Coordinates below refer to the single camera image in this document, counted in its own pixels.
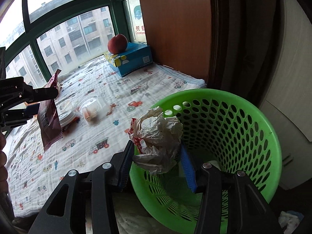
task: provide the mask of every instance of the snack bag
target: snack bag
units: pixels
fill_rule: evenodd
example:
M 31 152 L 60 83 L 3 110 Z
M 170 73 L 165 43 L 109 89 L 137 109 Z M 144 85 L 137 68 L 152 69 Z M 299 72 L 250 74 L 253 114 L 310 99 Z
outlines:
M 60 69 L 56 70 L 55 74 L 50 78 L 45 88 L 57 87 L 57 76 L 60 72 Z M 53 143 L 63 138 L 62 128 L 60 127 L 60 120 L 57 114 L 57 107 L 54 99 L 40 102 L 37 119 L 41 130 L 43 149 L 44 152 L 46 152 Z

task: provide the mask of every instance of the crumpled paper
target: crumpled paper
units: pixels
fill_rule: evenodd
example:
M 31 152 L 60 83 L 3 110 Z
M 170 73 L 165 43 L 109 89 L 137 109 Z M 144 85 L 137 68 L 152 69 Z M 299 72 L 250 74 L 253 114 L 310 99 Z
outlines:
M 176 116 L 164 118 L 163 110 L 155 107 L 140 119 L 132 118 L 128 134 L 140 153 L 133 162 L 151 175 L 167 173 L 176 165 L 183 134 Z

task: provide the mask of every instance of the tissue box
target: tissue box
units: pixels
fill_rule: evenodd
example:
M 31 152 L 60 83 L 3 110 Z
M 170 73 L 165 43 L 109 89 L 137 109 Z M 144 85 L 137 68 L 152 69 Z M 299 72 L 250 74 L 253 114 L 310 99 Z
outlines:
M 120 54 L 112 54 L 109 51 L 104 53 L 114 71 L 121 77 L 126 76 L 138 68 L 150 64 L 152 60 L 151 49 L 148 45 L 128 43 L 126 51 Z

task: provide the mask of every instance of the white cloth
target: white cloth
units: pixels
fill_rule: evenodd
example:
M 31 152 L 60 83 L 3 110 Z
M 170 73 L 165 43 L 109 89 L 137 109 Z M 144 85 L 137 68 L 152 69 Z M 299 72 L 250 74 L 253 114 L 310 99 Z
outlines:
M 112 114 L 91 127 L 81 117 L 45 153 L 36 117 L 14 130 L 6 167 L 15 216 L 38 212 L 69 170 L 92 171 L 123 151 L 131 118 L 139 118 L 172 93 L 205 87 L 203 80 L 157 64 L 121 78 L 103 56 L 63 76 L 60 83 L 63 87 L 55 101 L 58 108 L 67 99 L 77 104 L 96 94 L 111 104 Z

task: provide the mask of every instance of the green plastic basket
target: green plastic basket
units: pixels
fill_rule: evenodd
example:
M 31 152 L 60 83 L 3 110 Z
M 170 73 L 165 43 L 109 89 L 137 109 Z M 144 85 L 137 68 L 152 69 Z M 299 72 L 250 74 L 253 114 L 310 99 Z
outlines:
M 217 160 L 222 171 L 244 170 L 269 202 L 281 174 L 281 150 L 277 135 L 261 111 L 228 92 L 195 89 L 172 94 L 160 106 L 183 124 L 187 150 L 204 161 Z M 193 194 L 176 165 L 165 174 L 152 176 L 132 164 L 130 179 L 145 209 L 166 227 L 193 234 L 201 194 Z M 227 229 L 227 192 L 222 194 L 220 233 Z

